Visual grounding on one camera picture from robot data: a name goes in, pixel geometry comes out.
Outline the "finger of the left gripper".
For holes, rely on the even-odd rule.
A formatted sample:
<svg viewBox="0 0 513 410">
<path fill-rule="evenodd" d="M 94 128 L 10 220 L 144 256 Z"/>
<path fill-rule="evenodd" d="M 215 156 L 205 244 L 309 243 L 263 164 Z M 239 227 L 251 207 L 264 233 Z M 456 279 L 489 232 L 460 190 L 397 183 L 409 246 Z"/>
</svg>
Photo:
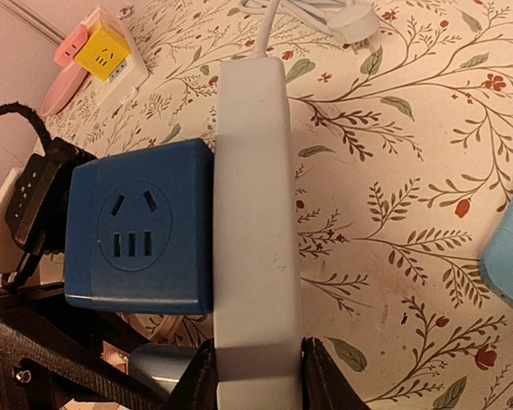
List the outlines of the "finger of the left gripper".
<svg viewBox="0 0 513 410">
<path fill-rule="evenodd" d="M 167 395 L 102 358 L 147 339 L 115 313 L 70 306 L 62 290 L 0 293 L 0 409 L 59 409 L 72 399 L 161 409 Z"/>
</svg>

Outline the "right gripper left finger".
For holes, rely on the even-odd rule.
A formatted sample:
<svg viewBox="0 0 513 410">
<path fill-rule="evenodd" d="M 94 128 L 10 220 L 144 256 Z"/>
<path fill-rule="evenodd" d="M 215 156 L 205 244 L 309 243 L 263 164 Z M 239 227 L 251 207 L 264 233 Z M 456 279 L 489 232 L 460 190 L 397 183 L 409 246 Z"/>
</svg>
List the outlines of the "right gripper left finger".
<svg viewBox="0 0 513 410">
<path fill-rule="evenodd" d="M 217 390 L 216 354 L 212 340 L 204 342 L 192 358 L 163 410 L 214 410 Z"/>
</svg>

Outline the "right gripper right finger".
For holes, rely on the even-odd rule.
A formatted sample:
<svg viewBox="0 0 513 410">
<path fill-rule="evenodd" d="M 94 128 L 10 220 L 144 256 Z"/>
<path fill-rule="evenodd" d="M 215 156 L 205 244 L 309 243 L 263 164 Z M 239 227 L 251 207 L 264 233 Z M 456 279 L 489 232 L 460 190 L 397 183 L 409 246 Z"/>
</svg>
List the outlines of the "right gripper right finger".
<svg viewBox="0 0 513 410">
<path fill-rule="evenodd" d="M 301 349 L 303 409 L 370 409 L 348 383 L 320 339 L 304 338 Z"/>
</svg>

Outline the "light blue plug adapter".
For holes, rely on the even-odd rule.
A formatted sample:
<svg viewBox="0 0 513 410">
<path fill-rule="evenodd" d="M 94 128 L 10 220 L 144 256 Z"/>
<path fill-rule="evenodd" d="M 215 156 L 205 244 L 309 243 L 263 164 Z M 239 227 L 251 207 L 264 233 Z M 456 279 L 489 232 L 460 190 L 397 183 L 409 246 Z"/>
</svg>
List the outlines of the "light blue plug adapter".
<svg viewBox="0 0 513 410">
<path fill-rule="evenodd" d="M 129 356 L 127 374 L 163 397 L 172 393 L 198 349 L 147 343 Z"/>
</svg>

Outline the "light blue power strip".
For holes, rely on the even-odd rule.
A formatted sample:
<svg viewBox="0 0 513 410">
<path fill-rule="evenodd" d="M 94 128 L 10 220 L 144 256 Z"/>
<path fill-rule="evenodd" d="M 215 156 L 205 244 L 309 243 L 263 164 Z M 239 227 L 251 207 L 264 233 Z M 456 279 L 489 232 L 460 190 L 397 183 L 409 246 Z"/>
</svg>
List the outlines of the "light blue power strip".
<svg viewBox="0 0 513 410">
<path fill-rule="evenodd" d="M 301 290 L 282 62 L 222 64 L 214 174 L 214 345 L 221 409 L 299 409 Z"/>
</svg>

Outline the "dark blue cube adapter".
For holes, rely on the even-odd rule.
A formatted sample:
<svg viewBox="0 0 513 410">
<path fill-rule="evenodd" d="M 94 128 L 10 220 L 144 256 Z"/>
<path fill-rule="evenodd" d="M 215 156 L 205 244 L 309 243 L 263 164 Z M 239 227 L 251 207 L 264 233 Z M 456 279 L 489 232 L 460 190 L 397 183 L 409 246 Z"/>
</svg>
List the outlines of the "dark blue cube adapter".
<svg viewBox="0 0 513 410">
<path fill-rule="evenodd" d="M 213 152 L 200 139 L 76 167 L 67 302 L 117 313 L 211 313 L 213 176 Z"/>
</svg>

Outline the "white plug adapter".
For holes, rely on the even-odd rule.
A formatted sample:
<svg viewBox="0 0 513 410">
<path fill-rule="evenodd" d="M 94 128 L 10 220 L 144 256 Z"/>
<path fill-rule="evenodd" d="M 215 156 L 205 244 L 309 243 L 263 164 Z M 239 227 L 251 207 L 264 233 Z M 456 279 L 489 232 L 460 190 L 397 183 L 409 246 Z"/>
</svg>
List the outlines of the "white plug adapter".
<svg viewBox="0 0 513 410">
<path fill-rule="evenodd" d="M 13 167 L 0 188 L 0 245 L 2 242 L 11 241 L 9 228 L 5 222 L 5 214 L 15 190 L 15 182 L 20 177 L 21 173 L 20 167 Z"/>
</svg>

